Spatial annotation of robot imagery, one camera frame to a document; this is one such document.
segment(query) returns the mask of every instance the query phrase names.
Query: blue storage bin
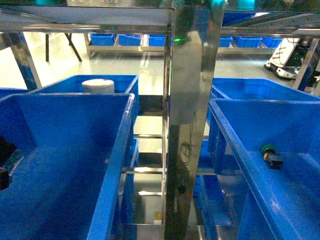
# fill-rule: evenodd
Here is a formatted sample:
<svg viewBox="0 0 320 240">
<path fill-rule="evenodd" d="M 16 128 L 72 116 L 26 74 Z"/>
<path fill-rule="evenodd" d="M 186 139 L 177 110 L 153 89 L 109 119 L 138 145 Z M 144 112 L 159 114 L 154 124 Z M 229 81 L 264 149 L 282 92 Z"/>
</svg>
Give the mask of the blue storage bin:
<svg viewBox="0 0 320 240">
<path fill-rule="evenodd" d="M 220 37 L 219 47 L 228 48 L 232 42 L 231 36 L 222 36 Z"/>
<path fill-rule="evenodd" d="M 116 94 L 135 94 L 135 105 L 133 122 L 136 122 L 140 103 L 138 75 L 74 75 L 64 80 L 55 82 L 41 89 L 31 91 L 32 94 L 53 94 L 53 93 L 82 93 L 82 83 L 91 79 L 109 79 L 114 81 L 114 92 Z"/>
<path fill-rule="evenodd" d="M 261 37 L 234 37 L 236 45 L 239 48 L 258 48 L 261 44 Z"/>
<path fill-rule="evenodd" d="M 210 110 L 219 184 L 244 199 L 229 201 L 242 212 L 238 239 L 320 239 L 320 102 L 212 99 Z M 267 144 L 282 156 L 281 170 L 267 167 Z"/>
<path fill-rule="evenodd" d="M 214 78 L 211 98 L 320 101 L 320 97 L 262 78 Z M 217 130 L 217 126 L 214 120 L 213 122 L 211 121 L 211 117 L 211 112 L 208 111 L 207 121 L 210 121 L 209 135 L 215 135 L 214 132 Z M 215 147 L 216 141 L 214 137 L 209 137 L 208 151 L 212 153 Z"/>
<path fill-rule="evenodd" d="M 255 15 L 253 11 L 226 11 L 223 15 L 222 26 L 237 24 L 252 19 Z"/>
<path fill-rule="evenodd" d="M 149 46 L 151 47 L 162 47 L 165 45 L 164 35 L 149 35 Z"/>
<path fill-rule="evenodd" d="M 24 160 L 1 191 L 0 239 L 109 237 L 130 156 L 133 94 L 16 94 L 0 136 Z"/>
<path fill-rule="evenodd" d="M 268 48 L 277 48 L 282 41 L 282 38 L 263 37 L 262 42 Z"/>
<path fill-rule="evenodd" d="M 11 94 L 26 94 L 27 92 L 27 89 L 0 87 L 0 99 Z"/>
<path fill-rule="evenodd" d="M 116 35 L 115 34 L 91 34 L 91 44 L 94 46 L 113 46 L 115 44 Z"/>
<path fill-rule="evenodd" d="M 200 175 L 198 207 L 202 212 L 206 239 L 216 239 L 216 226 L 232 226 L 217 176 Z"/>
<path fill-rule="evenodd" d="M 141 34 L 119 34 L 119 44 L 121 46 L 140 46 Z"/>
</svg>

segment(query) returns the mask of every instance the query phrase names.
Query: background bin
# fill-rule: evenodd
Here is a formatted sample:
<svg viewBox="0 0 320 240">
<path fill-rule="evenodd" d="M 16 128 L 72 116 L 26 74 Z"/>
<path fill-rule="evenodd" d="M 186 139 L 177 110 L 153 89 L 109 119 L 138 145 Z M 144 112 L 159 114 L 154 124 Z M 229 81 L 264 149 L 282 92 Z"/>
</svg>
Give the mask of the background bin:
<svg viewBox="0 0 320 240">
<path fill-rule="evenodd" d="M 261 44 L 261 37 L 240 37 L 233 38 L 239 48 L 258 48 Z"/>
<path fill-rule="evenodd" d="M 92 33 L 91 44 L 94 46 L 113 46 L 116 36 L 116 34 Z"/>
<path fill-rule="evenodd" d="M 320 97 L 262 78 L 214 78 L 211 98 L 320 101 Z M 211 122 L 211 118 L 212 114 L 208 111 L 207 122 L 210 123 L 209 135 L 214 136 L 218 126 L 215 120 Z M 215 147 L 216 141 L 214 137 L 209 137 L 208 151 L 212 153 Z"/>
<path fill-rule="evenodd" d="M 24 155 L 0 194 L 0 239 L 109 236 L 130 157 L 133 104 L 133 94 L 19 94 L 0 100 L 0 136 Z"/>
<path fill-rule="evenodd" d="M 27 89 L 0 87 L 0 99 L 11 94 L 26 94 L 27 92 Z"/>
<path fill-rule="evenodd" d="M 320 102 L 212 99 L 210 110 L 220 187 L 244 199 L 229 206 L 242 213 L 238 239 L 320 239 Z M 283 157 L 281 170 L 267 167 L 267 144 Z"/>
<path fill-rule="evenodd" d="M 119 34 L 119 44 L 121 46 L 140 46 L 141 34 Z"/>
<path fill-rule="evenodd" d="M 222 36 L 220 37 L 219 47 L 228 48 L 232 42 L 231 36 Z"/>
<path fill-rule="evenodd" d="M 273 38 L 273 37 L 263 37 L 262 42 L 268 48 L 277 48 L 282 41 L 282 38 Z"/>
<path fill-rule="evenodd" d="M 140 109 L 138 75 L 74 75 L 30 93 L 82 93 L 82 83 L 92 79 L 109 79 L 114 81 L 114 92 L 116 94 L 135 94 L 133 122 L 136 121 Z"/>
</svg>

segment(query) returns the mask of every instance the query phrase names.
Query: white jar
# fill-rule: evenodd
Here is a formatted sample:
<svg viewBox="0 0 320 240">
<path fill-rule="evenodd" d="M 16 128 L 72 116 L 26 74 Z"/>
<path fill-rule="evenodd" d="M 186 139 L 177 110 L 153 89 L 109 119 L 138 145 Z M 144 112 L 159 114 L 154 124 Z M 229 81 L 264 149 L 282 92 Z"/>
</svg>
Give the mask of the white jar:
<svg viewBox="0 0 320 240">
<path fill-rule="evenodd" d="M 84 93 L 114 94 L 115 83 L 109 79 L 92 79 L 82 83 Z"/>
</svg>

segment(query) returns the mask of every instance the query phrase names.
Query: gray floor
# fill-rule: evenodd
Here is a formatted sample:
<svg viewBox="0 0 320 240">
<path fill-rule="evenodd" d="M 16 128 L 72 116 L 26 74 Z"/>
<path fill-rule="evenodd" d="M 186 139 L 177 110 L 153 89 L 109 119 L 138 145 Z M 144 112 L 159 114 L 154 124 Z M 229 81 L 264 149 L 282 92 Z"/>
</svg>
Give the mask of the gray floor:
<svg viewBox="0 0 320 240">
<path fill-rule="evenodd" d="M 26 33 L 40 81 L 43 86 L 78 74 L 134 74 L 139 75 L 139 93 L 143 95 L 162 95 L 164 61 L 154 53 L 143 53 L 128 56 L 123 53 L 96 54 L 90 59 L 86 52 L 84 36 L 73 34 L 72 41 L 76 46 L 83 62 L 78 62 L 66 37 L 62 33 L 50 35 L 50 63 L 45 61 L 45 34 Z M 282 84 L 292 86 L 292 82 L 276 78 L 264 68 L 268 55 L 219 55 L 217 58 L 215 77 L 226 78 L 266 78 Z M 0 87 L 26 88 L 23 78 L 10 48 L 0 51 Z M 136 134 L 161 134 L 161 117 L 138 117 L 134 132 Z M 209 133 L 206 126 L 205 135 Z M 140 152 L 161 152 L 161 140 L 141 139 Z M 135 176 L 135 191 L 160 192 L 160 175 Z M 161 198 L 136 197 L 135 222 L 139 224 L 153 224 L 155 213 L 161 211 Z M 190 225 L 196 225 L 195 211 L 192 209 Z"/>
</svg>

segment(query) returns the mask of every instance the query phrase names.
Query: metal shelving rack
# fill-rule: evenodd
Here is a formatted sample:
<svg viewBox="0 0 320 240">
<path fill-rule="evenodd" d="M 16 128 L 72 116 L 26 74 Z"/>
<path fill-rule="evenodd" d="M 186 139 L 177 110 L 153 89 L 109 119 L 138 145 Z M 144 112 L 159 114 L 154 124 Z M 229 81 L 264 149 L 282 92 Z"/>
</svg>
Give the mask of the metal shelving rack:
<svg viewBox="0 0 320 240">
<path fill-rule="evenodd" d="M 8 0 L 4 3 L 12 6 L 0 8 L 0 31 L 6 32 L 5 43 L 11 47 L 29 90 L 40 88 L 41 84 L 22 32 L 165 35 L 163 96 L 140 97 L 143 114 L 162 116 L 163 120 L 161 136 L 143 136 L 162 138 L 161 167 L 149 171 L 162 175 L 161 194 L 157 193 L 162 199 L 162 219 L 161 225 L 138 224 L 135 227 L 138 233 L 141 231 L 150 239 L 182 240 L 186 236 L 195 240 L 201 229 L 197 225 L 189 227 L 188 218 L 196 175 L 212 174 L 198 172 L 197 168 L 220 35 L 282 38 L 317 38 L 320 35 L 320 17 L 311 13 L 288 16 L 277 12 L 275 19 L 272 15 L 261 16 L 257 21 L 241 26 L 222 27 L 228 5 L 229 10 L 268 11 L 263 7 L 264 2 L 256 0 L 253 5 L 246 5 L 237 0 L 112 3 L 70 0 L 44 6 L 27 0 Z M 307 4 L 304 7 L 297 11 L 320 12 L 320 9 L 308 9 Z M 275 8 L 272 10 L 291 10 Z M 205 44 L 193 27 L 198 21 L 198 10 L 209 12 Z M 169 41 L 172 35 L 175 39 L 173 47 Z M 310 60 L 306 61 L 305 68 L 310 64 Z M 301 71 L 300 75 L 304 77 L 305 73 Z M 182 148 L 188 148 L 190 154 L 185 154 Z M 216 228 L 221 239 L 234 236 L 232 227 Z"/>
<path fill-rule="evenodd" d="M 140 46 L 121 46 L 117 36 L 113 46 L 92 45 L 87 33 L 84 34 L 86 52 L 91 58 L 93 53 L 164 53 L 164 46 L 149 46 L 148 35 L 143 35 Z M 272 55 L 276 48 L 268 48 L 264 44 L 260 47 L 237 47 L 232 44 L 231 47 L 219 47 L 218 54 L 267 54 Z"/>
</svg>

